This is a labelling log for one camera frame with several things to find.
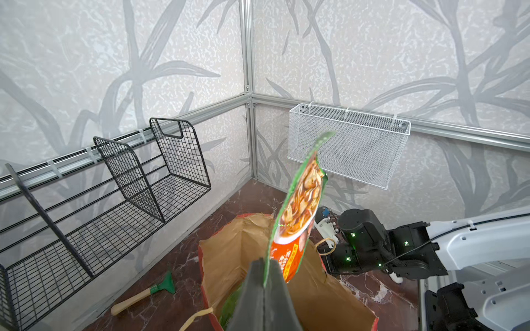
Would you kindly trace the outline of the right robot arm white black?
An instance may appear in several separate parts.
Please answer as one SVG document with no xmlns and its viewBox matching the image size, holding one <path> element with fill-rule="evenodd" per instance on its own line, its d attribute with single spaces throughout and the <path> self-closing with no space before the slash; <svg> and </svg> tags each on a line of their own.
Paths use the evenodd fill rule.
<svg viewBox="0 0 530 331">
<path fill-rule="evenodd" d="M 419 281 L 422 330 L 529 329 L 528 208 L 388 230 L 371 210 L 321 207 L 316 229 L 329 274 Z"/>
</svg>

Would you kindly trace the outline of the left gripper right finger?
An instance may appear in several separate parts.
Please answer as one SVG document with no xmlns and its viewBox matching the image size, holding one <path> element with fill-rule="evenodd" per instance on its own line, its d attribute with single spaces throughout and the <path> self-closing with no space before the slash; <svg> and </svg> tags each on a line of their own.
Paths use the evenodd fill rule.
<svg viewBox="0 0 530 331">
<path fill-rule="evenodd" d="M 269 262 L 264 286 L 264 330 L 303 330 L 280 264 L 276 260 Z"/>
</svg>

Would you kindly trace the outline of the large green condiment packet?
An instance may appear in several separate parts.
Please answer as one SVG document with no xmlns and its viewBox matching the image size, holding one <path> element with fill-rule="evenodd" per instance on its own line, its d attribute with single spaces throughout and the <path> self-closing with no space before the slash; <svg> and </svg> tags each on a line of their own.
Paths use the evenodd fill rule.
<svg viewBox="0 0 530 331">
<path fill-rule="evenodd" d="M 237 302 L 240 298 L 243 285 L 241 284 L 236 290 L 234 290 L 224 302 L 222 307 L 221 315 L 219 316 L 219 324 L 223 330 L 227 330 L 230 320 L 232 320 Z"/>
</svg>

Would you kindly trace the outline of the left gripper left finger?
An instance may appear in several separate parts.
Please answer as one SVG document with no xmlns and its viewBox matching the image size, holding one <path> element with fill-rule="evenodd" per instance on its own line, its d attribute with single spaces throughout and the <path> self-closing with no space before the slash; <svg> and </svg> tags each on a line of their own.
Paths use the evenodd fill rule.
<svg viewBox="0 0 530 331">
<path fill-rule="evenodd" d="M 264 329 L 264 261 L 253 261 L 227 330 Z"/>
</svg>

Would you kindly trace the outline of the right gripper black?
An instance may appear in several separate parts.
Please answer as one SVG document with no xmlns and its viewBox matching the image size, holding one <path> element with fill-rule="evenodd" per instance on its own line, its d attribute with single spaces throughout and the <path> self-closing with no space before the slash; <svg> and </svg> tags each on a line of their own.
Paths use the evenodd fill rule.
<svg viewBox="0 0 530 331">
<path fill-rule="evenodd" d="M 382 268 L 391 259 L 388 233 L 372 210 L 347 210 L 334 228 L 341 239 L 331 254 L 323 256 L 329 274 L 362 274 Z"/>
</svg>

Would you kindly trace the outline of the red paper bag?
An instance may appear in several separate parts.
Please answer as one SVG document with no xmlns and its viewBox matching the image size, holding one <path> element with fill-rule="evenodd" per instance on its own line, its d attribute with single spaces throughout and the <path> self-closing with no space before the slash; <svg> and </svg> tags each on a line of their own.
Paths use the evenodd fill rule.
<svg viewBox="0 0 530 331">
<path fill-rule="evenodd" d="M 239 215 L 200 241 L 198 257 L 204 305 L 215 330 L 228 297 L 243 283 L 251 262 L 264 257 L 274 219 L 266 214 Z M 376 330 L 379 319 L 336 278 L 328 275 L 309 244 L 297 274 L 286 284 L 304 330 Z"/>
</svg>

